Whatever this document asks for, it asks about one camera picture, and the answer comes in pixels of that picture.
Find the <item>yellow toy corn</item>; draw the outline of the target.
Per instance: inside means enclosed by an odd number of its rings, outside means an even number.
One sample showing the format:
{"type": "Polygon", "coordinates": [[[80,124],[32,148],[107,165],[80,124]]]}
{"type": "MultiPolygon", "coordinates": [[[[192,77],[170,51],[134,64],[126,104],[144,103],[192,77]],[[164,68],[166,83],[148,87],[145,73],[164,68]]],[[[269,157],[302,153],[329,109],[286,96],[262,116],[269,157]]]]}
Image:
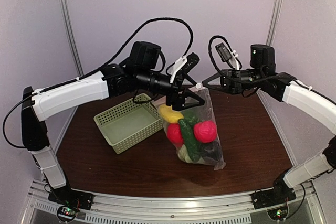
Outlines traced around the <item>yellow toy corn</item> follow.
{"type": "Polygon", "coordinates": [[[177,124],[180,119],[184,119],[184,116],[179,111],[174,111],[171,106],[160,105],[159,114],[163,120],[169,124],[177,124]]]}

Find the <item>green toy bell pepper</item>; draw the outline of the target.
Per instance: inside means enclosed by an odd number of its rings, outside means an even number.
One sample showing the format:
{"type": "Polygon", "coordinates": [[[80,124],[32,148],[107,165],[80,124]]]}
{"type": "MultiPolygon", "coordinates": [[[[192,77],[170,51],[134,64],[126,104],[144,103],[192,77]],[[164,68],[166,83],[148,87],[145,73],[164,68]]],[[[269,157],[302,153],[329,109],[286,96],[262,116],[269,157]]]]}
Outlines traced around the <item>green toy bell pepper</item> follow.
{"type": "Polygon", "coordinates": [[[201,122],[199,117],[193,111],[184,111],[182,114],[190,125],[195,125],[201,122]]]}

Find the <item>green toy cucumber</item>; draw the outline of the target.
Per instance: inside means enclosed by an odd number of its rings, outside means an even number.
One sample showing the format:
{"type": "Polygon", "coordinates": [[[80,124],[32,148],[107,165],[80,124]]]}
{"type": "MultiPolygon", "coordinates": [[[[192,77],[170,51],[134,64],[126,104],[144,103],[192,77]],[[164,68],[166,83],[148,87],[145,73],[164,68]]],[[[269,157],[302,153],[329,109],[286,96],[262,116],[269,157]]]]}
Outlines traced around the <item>green toy cucumber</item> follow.
{"type": "Polygon", "coordinates": [[[184,145],[186,146],[188,155],[193,163],[200,160],[201,146],[194,135],[193,128],[186,119],[179,119],[178,121],[180,132],[183,138],[184,145]]]}

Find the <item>red toy strawberry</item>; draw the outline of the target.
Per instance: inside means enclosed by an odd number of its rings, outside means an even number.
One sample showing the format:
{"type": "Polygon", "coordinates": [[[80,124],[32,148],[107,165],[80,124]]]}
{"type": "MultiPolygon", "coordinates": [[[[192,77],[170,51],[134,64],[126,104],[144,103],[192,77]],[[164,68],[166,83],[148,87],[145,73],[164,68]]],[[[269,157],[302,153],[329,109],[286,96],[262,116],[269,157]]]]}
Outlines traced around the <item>red toy strawberry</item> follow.
{"type": "Polygon", "coordinates": [[[178,124],[170,124],[166,130],[166,136],[171,143],[177,146],[183,145],[183,138],[178,124]]]}

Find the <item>red toy apple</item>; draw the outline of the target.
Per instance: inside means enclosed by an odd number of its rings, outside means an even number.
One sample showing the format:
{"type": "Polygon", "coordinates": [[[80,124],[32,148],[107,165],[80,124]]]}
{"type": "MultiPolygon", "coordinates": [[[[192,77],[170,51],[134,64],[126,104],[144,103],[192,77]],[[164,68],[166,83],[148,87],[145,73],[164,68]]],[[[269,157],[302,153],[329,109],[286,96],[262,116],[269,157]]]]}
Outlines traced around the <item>red toy apple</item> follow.
{"type": "Polygon", "coordinates": [[[194,135],[201,143],[211,143],[217,138],[217,126],[213,121],[204,121],[195,124],[194,135]]]}

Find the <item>clear zip top bag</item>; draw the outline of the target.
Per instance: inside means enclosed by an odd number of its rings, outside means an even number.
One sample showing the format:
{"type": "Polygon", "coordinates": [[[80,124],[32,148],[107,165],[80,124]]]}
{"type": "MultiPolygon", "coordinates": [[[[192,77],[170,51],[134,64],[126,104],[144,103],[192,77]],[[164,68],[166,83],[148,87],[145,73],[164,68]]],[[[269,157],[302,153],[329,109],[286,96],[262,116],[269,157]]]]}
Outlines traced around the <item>clear zip top bag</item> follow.
{"type": "Polygon", "coordinates": [[[179,160],[188,164],[213,166],[214,170],[226,166],[209,89],[197,84],[189,89],[200,96],[205,104],[183,111],[166,105],[166,97],[154,103],[167,139],[176,148],[179,160]]]}

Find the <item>white toy cauliflower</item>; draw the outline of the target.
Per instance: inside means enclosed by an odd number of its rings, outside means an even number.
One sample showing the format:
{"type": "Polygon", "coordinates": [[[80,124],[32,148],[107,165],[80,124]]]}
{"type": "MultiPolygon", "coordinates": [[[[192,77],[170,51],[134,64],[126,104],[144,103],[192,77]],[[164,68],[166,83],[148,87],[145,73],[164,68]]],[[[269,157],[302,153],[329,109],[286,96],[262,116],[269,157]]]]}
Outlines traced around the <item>white toy cauliflower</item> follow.
{"type": "Polygon", "coordinates": [[[185,145],[182,145],[182,147],[177,150],[177,155],[178,155],[178,158],[181,161],[183,161],[185,163],[188,163],[188,164],[192,164],[193,163],[193,161],[189,157],[189,154],[188,154],[188,151],[187,151],[187,148],[186,148],[185,145]]]}

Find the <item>purple toy eggplant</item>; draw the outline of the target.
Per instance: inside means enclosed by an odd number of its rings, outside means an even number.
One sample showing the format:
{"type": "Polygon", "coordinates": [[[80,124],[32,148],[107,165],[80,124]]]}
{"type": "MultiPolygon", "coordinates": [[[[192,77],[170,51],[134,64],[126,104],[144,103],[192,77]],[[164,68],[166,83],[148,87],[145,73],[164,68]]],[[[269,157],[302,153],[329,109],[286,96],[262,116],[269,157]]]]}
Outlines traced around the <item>purple toy eggplant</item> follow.
{"type": "Polygon", "coordinates": [[[222,148],[217,141],[201,145],[201,157],[208,165],[215,166],[223,159],[222,148]]]}

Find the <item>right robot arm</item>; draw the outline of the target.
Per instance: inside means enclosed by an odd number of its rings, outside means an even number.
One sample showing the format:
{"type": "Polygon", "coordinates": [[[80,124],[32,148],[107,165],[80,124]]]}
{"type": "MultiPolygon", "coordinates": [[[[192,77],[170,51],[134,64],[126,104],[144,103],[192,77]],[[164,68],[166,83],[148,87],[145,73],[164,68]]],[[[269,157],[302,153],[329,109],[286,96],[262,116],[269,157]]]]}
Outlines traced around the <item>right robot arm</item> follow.
{"type": "MultiPolygon", "coordinates": [[[[305,112],[335,134],[335,102],[288,73],[276,73],[273,47],[251,45],[251,68],[245,70],[241,69],[237,54],[230,47],[220,43],[215,49],[221,60],[230,68],[220,70],[216,67],[217,73],[204,80],[203,86],[211,89],[214,86],[209,82],[219,79],[221,85],[218,91],[223,93],[243,94],[247,90],[253,93],[262,90],[277,101],[305,112]]],[[[323,151],[280,175],[275,181],[275,188],[269,192],[269,199],[272,203],[279,204],[289,196],[289,189],[333,170],[335,170],[335,138],[329,141],[323,151]]]]}

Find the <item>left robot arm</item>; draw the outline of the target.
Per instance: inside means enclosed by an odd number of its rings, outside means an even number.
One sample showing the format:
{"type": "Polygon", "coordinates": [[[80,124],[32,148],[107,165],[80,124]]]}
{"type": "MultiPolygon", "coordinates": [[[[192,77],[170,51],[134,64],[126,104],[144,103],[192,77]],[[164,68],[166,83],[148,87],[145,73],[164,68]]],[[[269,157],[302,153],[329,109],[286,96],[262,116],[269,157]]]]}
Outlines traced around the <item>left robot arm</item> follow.
{"type": "Polygon", "coordinates": [[[130,55],[119,64],[107,64],[88,75],[39,90],[27,87],[23,94],[21,127],[23,145],[32,154],[55,189],[55,196],[64,205],[71,205],[76,197],[69,189],[66,175],[50,147],[45,121],[62,111],[96,100],[104,100],[145,90],[166,97],[166,105],[175,111],[187,109],[188,97],[197,100],[189,107],[200,106],[205,101],[190,90],[182,88],[184,79],[194,83],[188,73],[199,63],[199,56],[191,53],[181,56],[173,64],[169,75],[154,71],[161,57],[161,47],[145,41],[133,44],[130,55]]]}

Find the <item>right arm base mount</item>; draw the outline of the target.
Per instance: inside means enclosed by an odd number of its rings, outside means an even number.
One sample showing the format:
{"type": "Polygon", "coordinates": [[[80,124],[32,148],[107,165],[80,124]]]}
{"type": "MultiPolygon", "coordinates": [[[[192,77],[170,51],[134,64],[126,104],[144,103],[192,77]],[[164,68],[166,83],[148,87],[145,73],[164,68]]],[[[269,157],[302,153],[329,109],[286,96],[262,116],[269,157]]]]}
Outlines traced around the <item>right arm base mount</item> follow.
{"type": "Polygon", "coordinates": [[[279,186],[265,190],[258,189],[250,196],[255,209],[282,205],[297,198],[293,189],[279,186]]]}

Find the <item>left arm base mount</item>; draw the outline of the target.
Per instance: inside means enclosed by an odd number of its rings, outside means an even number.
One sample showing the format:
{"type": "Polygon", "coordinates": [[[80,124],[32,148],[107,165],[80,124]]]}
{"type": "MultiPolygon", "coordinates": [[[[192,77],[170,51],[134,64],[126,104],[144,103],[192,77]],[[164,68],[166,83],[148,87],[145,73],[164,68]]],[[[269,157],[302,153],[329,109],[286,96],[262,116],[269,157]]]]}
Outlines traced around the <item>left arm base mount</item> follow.
{"type": "Polygon", "coordinates": [[[73,190],[65,186],[57,189],[52,188],[48,200],[73,209],[90,210],[93,202],[93,194],[73,190]]]}

